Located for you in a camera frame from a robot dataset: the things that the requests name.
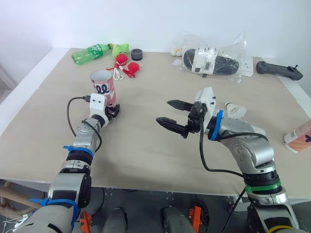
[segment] green ring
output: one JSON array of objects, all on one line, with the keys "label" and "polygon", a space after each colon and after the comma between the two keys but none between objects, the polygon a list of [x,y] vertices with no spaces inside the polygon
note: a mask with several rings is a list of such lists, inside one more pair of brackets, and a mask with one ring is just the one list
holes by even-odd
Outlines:
[{"label": "green ring", "polygon": [[254,192],[254,191],[267,191],[267,190],[271,190],[271,189],[278,188],[278,187],[280,187],[280,186],[281,186],[281,181],[278,181],[278,182],[275,183],[275,184],[267,185],[267,186],[254,186],[254,187],[252,187],[252,186],[247,185],[247,186],[245,187],[245,190],[246,190],[246,192],[248,192],[248,193],[252,193],[252,192]]}]

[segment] pink paper cup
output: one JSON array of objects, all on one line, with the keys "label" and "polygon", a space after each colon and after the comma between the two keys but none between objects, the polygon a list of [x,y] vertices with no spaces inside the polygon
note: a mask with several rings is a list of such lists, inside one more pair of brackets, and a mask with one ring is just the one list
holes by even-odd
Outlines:
[{"label": "pink paper cup", "polygon": [[107,105],[114,106],[116,102],[116,92],[113,83],[112,74],[108,70],[96,70],[91,73],[95,93],[107,97]]}]

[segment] blue cable tie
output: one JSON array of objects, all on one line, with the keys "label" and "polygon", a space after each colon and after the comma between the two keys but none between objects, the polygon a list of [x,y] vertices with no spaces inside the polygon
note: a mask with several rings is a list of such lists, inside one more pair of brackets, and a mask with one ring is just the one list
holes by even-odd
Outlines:
[{"label": "blue cable tie", "polygon": [[41,204],[41,206],[47,206],[50,204],[70,204],[73,206],[73,216],[72,216],[72,220],[71,220],[71,227],[73,229],[74,227],[74,221],[77,219],[78,217],[78,205],[77,203],[75,203],[73,200],[69,200],[69,199],[55,199],[55,200],[50,200],[49,198],[44,198],[44,199],[36,199],[36,198],[31,198],[29,199],[30,202],[34,202],[34,203],[39,203]]},{"label": "blue cable tie", "polygon": [[216,125],[215,125],[215,128],[214,128],[214,132],[212,134],[212,137],[210,137],[210,140],[211,141],[215,141],[216,137],[217,137],[217,134],[219,132],[219,129],[220,129],[220,124],[222,122],[222,119],[224,117],[224,111],[223,110],[220,110],[218,113],[217,113],[217,119],[216,119]]},{"label": "blue cable tie", "polygon": [[84,148],[84,147],[73,147],[73,146],[63,146],[64,149],[67,149],[69,151],[73,151],[73,150],[82,150],[82,151],[85,151],[87,153],[89,153],[92,158],[94,157],[94,154],[91,150],[87,149],[87,148]]}]

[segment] green plastic bottle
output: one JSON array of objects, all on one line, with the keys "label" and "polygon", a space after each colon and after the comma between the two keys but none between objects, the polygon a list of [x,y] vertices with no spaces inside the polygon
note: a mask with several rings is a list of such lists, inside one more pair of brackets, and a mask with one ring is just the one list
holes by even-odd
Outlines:
[{"label": "green plastic bottle", "polygon": [[113,44],[109,43],[107,45],[97,44],[88,47],[82,51],[75,52],[71,55],[75,64],[82,65],[85,62],[100,58],[104,56],[109,50],[113,49]]}]

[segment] plastic bag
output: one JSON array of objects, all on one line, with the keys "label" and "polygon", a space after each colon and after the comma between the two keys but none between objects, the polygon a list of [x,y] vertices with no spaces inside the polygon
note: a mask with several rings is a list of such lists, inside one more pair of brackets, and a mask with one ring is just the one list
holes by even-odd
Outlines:
[{"label": "plastic bag", "polygon": [[246,53],[246,39],[244,33],[239,34],[236,41],[229,46],[216,48],[201,40],[199,37],[186,34],[186,39],[180,39],[184,44],[179,54],[182,56],[184,69],[202,77],[227,78],[236,83],[241,82],[242,70]]}]

